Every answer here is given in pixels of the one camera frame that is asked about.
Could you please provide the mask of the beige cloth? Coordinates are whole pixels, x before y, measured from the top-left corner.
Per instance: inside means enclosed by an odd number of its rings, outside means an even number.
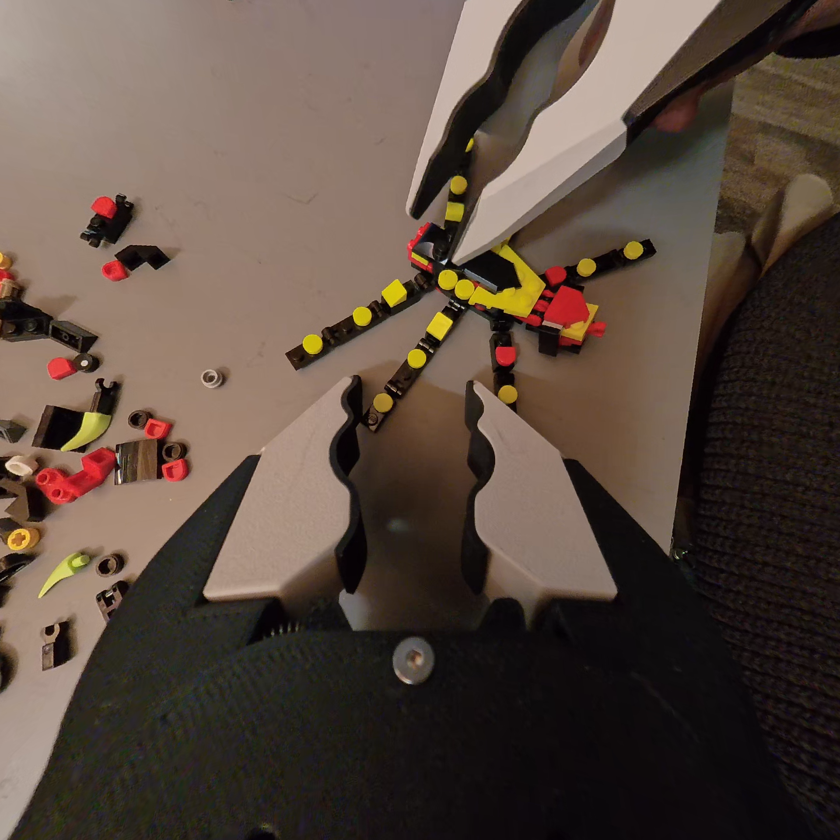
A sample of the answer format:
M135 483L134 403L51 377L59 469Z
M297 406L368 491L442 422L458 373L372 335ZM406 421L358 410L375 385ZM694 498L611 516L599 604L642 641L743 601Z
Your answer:
M750 234L715 234L697 346L695 381L721 331L758 280L802 237L834 215L834 196L820 177L794 177L770 200Z

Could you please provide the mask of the yellow black lego spider model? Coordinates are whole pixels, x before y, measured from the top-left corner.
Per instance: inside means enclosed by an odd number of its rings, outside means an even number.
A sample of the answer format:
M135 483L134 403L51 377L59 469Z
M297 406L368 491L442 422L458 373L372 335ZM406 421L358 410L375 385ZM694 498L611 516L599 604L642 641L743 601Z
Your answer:
M410 308L432 289L440 292L447 300L444 308L434 315L423 336L364 413L364 425L372 432L380 428L413 387L467 312L476 312L489 323L492 391L516 412L518 347L512 335L515 325L521 324L536 334L543 355L554 358L560 352L578 354L588 339L600 338L606 329L596 317L599 308L585 299L584 283L657 254L650 239L631 240L621 248L583 258L573 265L552 266L540 274L504 240L461 265L455 263L450 254L455 236L465 226L474 144L475 138L470 138L449 180L443 225L421 226L406 246L408 261L417 270L415 277L394 280L377 299L355 308L333 325L306 335L287 352L290 365L300 371Z

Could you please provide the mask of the person's right forearm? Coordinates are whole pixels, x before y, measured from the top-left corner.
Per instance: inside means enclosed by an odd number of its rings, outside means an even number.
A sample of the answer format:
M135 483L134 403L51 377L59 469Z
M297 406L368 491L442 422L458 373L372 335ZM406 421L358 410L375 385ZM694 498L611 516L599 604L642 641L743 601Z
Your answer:
M800 16L771 50L792 59L839 56L839 1L817 1Z

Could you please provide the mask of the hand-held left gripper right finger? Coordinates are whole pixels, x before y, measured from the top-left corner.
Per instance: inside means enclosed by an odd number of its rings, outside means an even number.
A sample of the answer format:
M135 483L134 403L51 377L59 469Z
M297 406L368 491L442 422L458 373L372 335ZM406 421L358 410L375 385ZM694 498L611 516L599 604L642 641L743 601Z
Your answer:
M461 571L531 624L553 599L611 602L616 584L560 451L476 381L465 389L469 493Z

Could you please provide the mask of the black angled lego brick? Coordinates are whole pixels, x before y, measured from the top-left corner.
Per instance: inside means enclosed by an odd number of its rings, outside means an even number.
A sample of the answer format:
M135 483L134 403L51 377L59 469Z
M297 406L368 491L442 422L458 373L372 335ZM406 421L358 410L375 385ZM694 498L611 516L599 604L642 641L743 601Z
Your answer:
M128 271L133 272L148 265L159 270L171 261L171 258L156 245L129 245L121 249L115 259Z

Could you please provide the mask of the person's right hand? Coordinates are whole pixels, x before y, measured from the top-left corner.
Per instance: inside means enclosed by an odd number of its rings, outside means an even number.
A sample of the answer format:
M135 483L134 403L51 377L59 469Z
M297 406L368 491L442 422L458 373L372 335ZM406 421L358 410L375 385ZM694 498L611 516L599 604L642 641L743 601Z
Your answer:
M602 59L595 60L595 68L587 70L587 59L595 57L595 48L601 44L613 14L613 7L618 6L615 26L627 26L629 38L644 37L644 22L635 19L636 15L643 18L661 16L666 20L665 28L659 31L663 41L660 45L651 45L650 55L642 58L641 70L626 69L626 80L622 83L621 91L615 90L605 94L604 98L596 93L595 88L600 82L608 82L608 76L613 72L612 59L622 65L625 60L639 58L631 46L621 44L621 35L615 38L607 37L607 46ZM563 125L568 132L566 138L570 144L589 144L599 150L610 144L618 143L624 146L624 136L627 126L622 117L625 105L618 102L621 96L630 90L630 98L634 99L639 89L648 85L645 80L650 71L656 74L668 62L669 58L681 47L683 40L690 38L692 33L702 24L702 21L716 7L717 2L600 2L596 10L587 20L589 27L585 30L579 53L579 63L585 69L581 79L567 91L562 99L556 101L551 108L542 114L557 125ZM773 18L760 20L755 38L736 32L735 42L743 39L743 44L734 50L733 56L723 60L723 69L711 69L706 75L699 74L696 80L687 81L687 91L678 86L667 91L662 101L656 103L649 116L657 127L675 132L682 130L697 115L701 95L715 87L719 81L729 79L744 67L751 65L760 58L768 55L781 42L786 26L786 18L780 23L774 23Z

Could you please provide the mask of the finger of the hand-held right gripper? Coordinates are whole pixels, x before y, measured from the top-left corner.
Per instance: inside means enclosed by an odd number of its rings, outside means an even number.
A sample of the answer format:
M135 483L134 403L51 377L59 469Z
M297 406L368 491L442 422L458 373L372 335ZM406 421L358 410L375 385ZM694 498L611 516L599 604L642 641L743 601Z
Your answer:
M666 20L661 16L644 18L636 15L636 20L644 22L644 37L629 38L627 26L615 26L617 12L618 6L615 5L606 36L586 69L594 69L595 60L604 57L606 39L609 36L615 38L621 35L621 44L631 46L633 52L641 57L626 59L622 65L617 59L612 59L614 69L607 77L608 82L600 82L595 88L600 98L604 98L608 92L621 91L622 83L627 79L626 69L641 70L642 58L650 55L651 45L659 46L663 41L659 31L665 28ZM646 74L647 86L661 70ZM625 105L622 117L645 89L639 89L634 99L629 96L630 90L620 97L618 102ZM515 234L612 163L625 150L627 134L624 136L623 147L618 143L611 143L597 150L589 144L567 143L568 132L563 125L541 118L541 114L554 103L535 117L516 157L507 169L485 185L477 197L458 242L453 246L454 262L462 265L491 246L499 244L502 239Z
M584 20L583 1L464 3L406 201L411 217L426 213L477 131L500 146L485 172L501 170L550 99L560 58Z

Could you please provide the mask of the dark knit sweater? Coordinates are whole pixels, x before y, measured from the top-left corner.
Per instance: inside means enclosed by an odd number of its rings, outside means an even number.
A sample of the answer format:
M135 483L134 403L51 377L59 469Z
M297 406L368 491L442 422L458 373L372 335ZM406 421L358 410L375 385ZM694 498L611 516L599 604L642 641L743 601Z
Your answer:
M839 216L735 307L697 398L695 588L814 838L839 830Z

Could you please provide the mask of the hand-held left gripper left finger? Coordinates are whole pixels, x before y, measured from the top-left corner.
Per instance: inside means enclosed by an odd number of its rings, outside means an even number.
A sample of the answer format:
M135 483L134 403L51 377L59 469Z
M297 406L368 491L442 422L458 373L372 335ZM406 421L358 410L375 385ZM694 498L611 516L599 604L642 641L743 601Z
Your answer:
M350 472L362 382L342 378L260 454L203 589L210 602L274 597L294 619L318 599L355 593L366 564Z

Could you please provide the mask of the pile of loose lego pieces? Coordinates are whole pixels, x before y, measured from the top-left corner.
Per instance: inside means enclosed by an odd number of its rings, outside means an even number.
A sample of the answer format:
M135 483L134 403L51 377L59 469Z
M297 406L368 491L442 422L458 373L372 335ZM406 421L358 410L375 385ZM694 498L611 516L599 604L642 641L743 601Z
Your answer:
M34 559L32 549L40 534L46 506L60 507L78 501L114 476L117 485L140 480L177 482L190 474L183 444L169 440L172 425L150 413L136 411L131 428L143 437L115 449L89 447L99 441L112 422L121 384L98 378L90 410L84 413L61 406L46 406L33 446L62 453L81 454L80 467L68 473L56 467L39 467L32 458L14 456L2 463L2 500L14 499L2 519L2 541L8 552L2 556L2 582L11 579Z

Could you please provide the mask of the black clip brick red stud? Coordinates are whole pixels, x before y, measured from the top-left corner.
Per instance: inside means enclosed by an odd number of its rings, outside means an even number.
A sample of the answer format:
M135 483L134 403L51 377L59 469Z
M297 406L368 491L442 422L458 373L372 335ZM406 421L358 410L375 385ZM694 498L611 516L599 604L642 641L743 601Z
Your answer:
M80 239L97 248L102 242L115 245L133 219L134 204L124 194L99 196L91 205L93 216Z

